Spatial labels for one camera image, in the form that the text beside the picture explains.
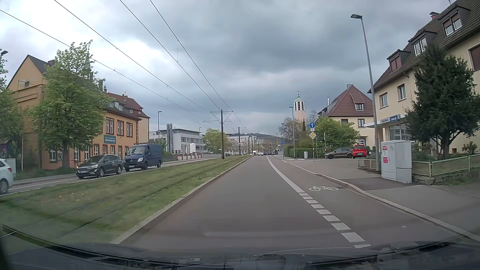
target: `car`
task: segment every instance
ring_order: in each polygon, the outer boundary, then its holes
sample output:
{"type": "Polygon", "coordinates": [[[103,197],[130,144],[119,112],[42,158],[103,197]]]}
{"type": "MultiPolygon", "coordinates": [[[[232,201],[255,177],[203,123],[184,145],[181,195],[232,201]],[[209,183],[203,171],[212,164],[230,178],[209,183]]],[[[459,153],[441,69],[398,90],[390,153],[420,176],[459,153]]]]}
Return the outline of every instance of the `car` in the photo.
{"type": "Polygon", "coordinates": [[[123,170],[122,160],[115,155],[91,156],[84,163],[77,166],[77,177],[83,179],[86,176],[103,177],[106,174],[121,174],[123,170]]]}
{"type": "Polygon", "coordinates": [[[0,159],[0,194],[5,194],[13,185],[12,168],[7,161],[0,159]]]}
{"type": "Polygon", "coordinates": [[[352,150],[353,158],[364,158],[367,154],[367,148],[364,145],[354,145],[352,150]]]}
{"type": "Polygon", "coordinates": [[[131,146],[123,158],[123,167],[130,169],[148,169],[148,166],[160,168],[163,163],[163,148],[158,144],[142,144],[131,146]]]}
{"type": "Polygon", "coordinates": [[[333,158],[351,159],[351,158],[353,158],[352,149],[349,148],[349,147],[342,147],[342,148],[335,149],[334,151],[332,151],[330,153],[327,153],[327,158],[329,160],[331,160],[333,158]]]}

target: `blue van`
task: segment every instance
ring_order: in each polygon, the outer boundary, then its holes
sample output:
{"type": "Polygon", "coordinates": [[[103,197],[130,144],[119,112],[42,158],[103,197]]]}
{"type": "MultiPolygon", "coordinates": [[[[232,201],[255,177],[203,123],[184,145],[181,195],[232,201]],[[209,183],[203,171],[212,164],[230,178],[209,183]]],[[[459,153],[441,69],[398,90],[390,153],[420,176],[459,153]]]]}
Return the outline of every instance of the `blue van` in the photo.
{"type": "Polygon", "coordinates": [[[130,169],[148,169],[148,166],[160,168],[163,163],[163,147],[158,144],[134,145],[128,149],[123,159],[123,167],[128,172],[130,169]]]}

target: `chimney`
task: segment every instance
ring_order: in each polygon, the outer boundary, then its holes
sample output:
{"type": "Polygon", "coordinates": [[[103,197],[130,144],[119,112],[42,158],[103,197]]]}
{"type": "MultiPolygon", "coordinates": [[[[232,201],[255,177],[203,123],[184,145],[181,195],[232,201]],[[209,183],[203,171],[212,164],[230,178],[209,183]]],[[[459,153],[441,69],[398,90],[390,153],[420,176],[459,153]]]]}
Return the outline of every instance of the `chimney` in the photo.
{"type": "Polygon", "coordinates": [[[436,19],[440,15],[438,12],[430,12],[430,16],[432,17],[432,20],[436,19]]]}

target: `asphalt road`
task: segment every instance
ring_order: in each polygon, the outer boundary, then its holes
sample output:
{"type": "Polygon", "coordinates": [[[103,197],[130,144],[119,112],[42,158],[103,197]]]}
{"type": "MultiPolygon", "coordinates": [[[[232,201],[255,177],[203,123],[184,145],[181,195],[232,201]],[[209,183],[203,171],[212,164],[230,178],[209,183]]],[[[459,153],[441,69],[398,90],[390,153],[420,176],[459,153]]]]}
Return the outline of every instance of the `asphalt road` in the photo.
{"type": "Polygon", "coordinates": [[[211,183],[149,231],[121,244],[251,254],[356,250],[451,239],[456,237],[447,230],[274,156],[256,156],[211,183]],[[314,186],[338,190],[311,191],[314,186]]]}
{"type": "MultiPolygon", "coordinates": [[[[171,162],[171,163],[170,162],[165,162],[165,163],[162,164],[162,168],[163,167],[180,165],[180,164],[192,163],[192,162],[199,162],[199,161],[203,161],[203,160],[215,159],[215,158],[216,157],[205,158],[205,159],[201,159],[201,160],[193,159],[193,160],[171,162]]],[[[149,167],[149,170],[153,170],[153,169],[156,169],[156,167],[155,166],[154,167],[149,167]]],[[[125,170],[123,170],[122,174],[135,173],[135,172],[139,172],[139,171],[141,171],[141,169],[134,169],[130,172],[126,172],[125,170]]],[[[115,175],[116,174],[109,174],[109,175],[106,175],[104,177],[113,177],[115,175]]],[[[69,175],[65,175],[65,176],[54,175],[51,178],[52,178],[51,180],[42,181],[42,182],[38,182],[38,183],[25,183],[25,184],[22,184],[22,185],[14,185],[13,187],[11,187],[8,190],[8,193],[0,195],[0,196],[7,196],[8,194],[18,193],[18,192],[23,192],[23,191],[29,191],[29,190],[34,190],[34,189],[40,189],[40,188],[44,188],[44,187],[48,187],[48,186],[55,186],[55,185],[58,185],[58,184],[71,184],[71,183],[85,182],[85,181],[89,181],[89,180],[92,180],[92,179],[96,179],[97,177],[94,176],[94,177],[89,177],[89,178],[85,178],[85,179],[80,180],[74,174],[69,174],[69,175]]]]}

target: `sky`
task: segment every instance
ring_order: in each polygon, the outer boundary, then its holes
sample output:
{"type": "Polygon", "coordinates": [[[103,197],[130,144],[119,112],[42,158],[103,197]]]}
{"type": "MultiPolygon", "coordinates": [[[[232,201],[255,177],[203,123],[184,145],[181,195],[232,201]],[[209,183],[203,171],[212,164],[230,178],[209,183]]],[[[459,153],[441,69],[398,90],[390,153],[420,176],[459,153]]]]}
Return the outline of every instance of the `sky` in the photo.
{"type": "MultiPolygon", "coordinates": [[[[55,0],[0,0],[0,10],[66,44],[92,39],[95,60],[151,90],[93,64],[109,92],[127,93],[144,108],[150,130],[158,122],[160,129],[167,123],[218,129],[218,122],[204,121],[220,118],[211,112],[222,109],[235,112],[225,132],[240,126],[241,132],[271,135],[291,117],[297,91],[308,115],[347,84],[364,93],[370,89],[361,22],[350,18],[353,13],[364,16],[375,82],[388,67],[386,58],[431,20],[429,13],[449,5],[448,0],[152,0],[209,84],[150,0],[57,1],[157,78],[55,0]]],[[[27,54],[49,61],[66,49],[2,12],[0,25],[9,80],[27,54]]]]}

